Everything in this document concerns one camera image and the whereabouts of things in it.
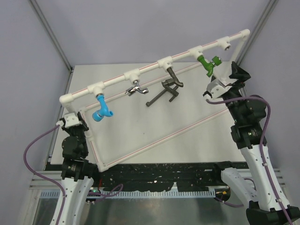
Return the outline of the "right aluminium corner post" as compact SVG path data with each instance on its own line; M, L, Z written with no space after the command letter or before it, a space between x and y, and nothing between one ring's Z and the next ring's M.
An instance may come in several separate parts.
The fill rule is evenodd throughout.
M263 30L266 22L268 21L269 17L271 16L272 12L274 11L278 2L279 2L279 0L267 1L267 4L264 7L261 15L259 16L253 30L250 32L249 37L243 44L242 49L241 49L240 53L238 54L238 57L235 61L238 65L240 65L243 62L243 60L245 59L248 51L250 50L251 46L254 44L254 42L260 35L261 31Z

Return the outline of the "chrome metal faucet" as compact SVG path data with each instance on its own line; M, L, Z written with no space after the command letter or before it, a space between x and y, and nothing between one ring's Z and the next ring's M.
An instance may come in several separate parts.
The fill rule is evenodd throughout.
M125 91L125 95L131 96L136 92L138 92L140 94L147 94L149 92L149 90L147 88L142 89L140 84L139 84L139 81L135 80L133 82L133 86Z

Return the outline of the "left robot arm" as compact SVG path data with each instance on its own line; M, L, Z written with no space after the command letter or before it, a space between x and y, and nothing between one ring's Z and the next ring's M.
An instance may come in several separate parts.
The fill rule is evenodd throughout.
M78 225L86 197L91 187L100 181L98 166L90 163L85 132L89 130L80 113L69 113L60 119L60 126L68 136L62 141L62 173L52 225Z

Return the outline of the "black speckled base plate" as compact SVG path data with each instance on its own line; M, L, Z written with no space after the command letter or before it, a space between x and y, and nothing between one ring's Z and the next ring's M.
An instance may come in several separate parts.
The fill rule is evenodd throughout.
M223 186L215 163L118 164L95 175L94 188L111 191L119 184L123 192L202 191Z

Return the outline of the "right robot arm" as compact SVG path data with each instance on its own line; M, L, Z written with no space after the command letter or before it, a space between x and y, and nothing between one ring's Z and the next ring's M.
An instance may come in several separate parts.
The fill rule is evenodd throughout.
M242 96L240 89L251 76L236 62L231 63L231 70L229 77L236 81L220 96L220 103L234 120L232 139L246 160L253 184L241 177L231 162L216 163L212 179L218 185L225 183L237 195L249 224L291 225L300 218L300 209L290 204L270 161L265 138L270 104L258 95Z

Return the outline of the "left aluminium corner post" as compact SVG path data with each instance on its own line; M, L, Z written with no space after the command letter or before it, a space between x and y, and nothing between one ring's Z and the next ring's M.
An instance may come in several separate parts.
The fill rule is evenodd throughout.
M28 0L30 6L32 7L34 13L37 15L38 20L40 21L41 25L43 26L43 29L47 33L48 37L50 38L54 48L56 49L58 55L60 56L61 60L63 61L64 65L68 69L69 72L72 71L72 65L69 62L66 54L64 53L58 39L56 38L47 18L45 17L41 7L39 6L38 2L36 0Z

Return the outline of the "white PVC pipe frame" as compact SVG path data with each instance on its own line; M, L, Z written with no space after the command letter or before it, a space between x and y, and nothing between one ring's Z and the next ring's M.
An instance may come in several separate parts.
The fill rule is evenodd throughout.
M154 62L152 64L149 64L147 66L144 66L142 68L136 68L130 71L127 71L117 77L108 79L106 81L100 81L94 84L91 84L89 86L87 86L85 89L79 90L77 92L74 93L68 93L65 95L60 96L59 101L61 103L61 105L69 112L69 113L73 113L75 111L74 107L72 106L72 103L76 100L79 99L83 96L86 96L88 94L92 94L95 96L95 98L97 99L97 96L99 94L103 94L104 95L104 89L106 87L115 85L117 83L120 83L122 81L130 81L130 83L133 86L133 82L135 80L140 81L139 77L140 75L147 73L149 71L158 69L158 68L162 68L165 72L167 72L166 70L171 67L173 69L173 63L181 60L183 58L186 57L194 57L197 61L197 58L201 55L203 55L204 51L215 48L215 47L221 47L224 51L228 50L231 47L231 42L238 39L240 42L238 43L237 47L235 48L231 60L234 61L237 59L238 54L240 53L243 44L245 43L245 41L247 40L247 38L250 35L250 30L245 29L242 30L234 35L231 36L226 36L226 37L222 37L220 39L217 39L211 43L205 44L205 45L199 45L196 47L193 47L185 52L176 54L174 56L168 56L162 59L159 59L157 62ZM180 74L181 72L186 72L189 71L191 69L194 69L198 66L202 66L202 64L200 62L197 61L196 64L193 64L191 66L185 67L177 72L174 72L175 75ZM146 84L140 85L142 89L147 88ZM114 100L117 98L120 98L122 96L125 95L125 92L117 94L115 96L112 96L109 98L109 100Z

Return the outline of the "blue plastic faucet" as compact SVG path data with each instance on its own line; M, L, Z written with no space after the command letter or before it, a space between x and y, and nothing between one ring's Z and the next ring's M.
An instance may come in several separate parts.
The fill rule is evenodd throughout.
M95 111L92 114L92 118L96 122L100 122L104 117L112 117L114 114L112 111L109 110L106 102L105 97L103 94L99 94L97 96L97 100L100 103L100 109Z

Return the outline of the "dark grey installed faucet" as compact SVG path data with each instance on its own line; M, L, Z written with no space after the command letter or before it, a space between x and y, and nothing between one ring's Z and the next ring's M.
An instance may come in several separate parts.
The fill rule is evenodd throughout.
M163 81L162 82L163 86L177 85L178 87L184 87L184 84L178 80L177 76L175 75L175 73L171 67L169 67L166 71L169 73L171 78Z

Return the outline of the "aluminium corner post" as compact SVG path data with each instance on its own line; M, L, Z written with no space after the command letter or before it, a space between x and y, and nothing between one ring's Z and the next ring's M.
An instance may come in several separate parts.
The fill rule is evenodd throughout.
M41 7L39 6L38 2L36 0L28 0L30 6L32 7L34 13L37 15L38 20L40 21L41 25L43 26L43 29L47 33L48 37L50 38L54 48L56 49L58 55L60 56L61 60L63 61L64 65L68 69L69 72L72 71L72 65L69 62L66 54L64 53L58 39L56 38L47 18L45 17Z
M272 12L274 11L278 2L279 2L279 0L267 1L267 4L264 7L261 15L259 16L253 30L250 32L249 37L243 44L242 49L241 49L240 53L238 54L238 57L235 61L238 65L240 65L243 62L243 60L245 59L248 51L250 50L251 46L254 44L254 42L260 35L261 31L263 30L266 22L268 21L269 17L271 16Z

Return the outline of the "green plastic faucet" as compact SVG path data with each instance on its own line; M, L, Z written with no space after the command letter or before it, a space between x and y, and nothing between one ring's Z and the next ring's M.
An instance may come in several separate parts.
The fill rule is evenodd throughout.
M222 60L218 56L214 56L210 62L207 62L203 55L197 58L197 61L202 64L204 69L207 71L207 76L211 77L213 75L214 67L219 66Z

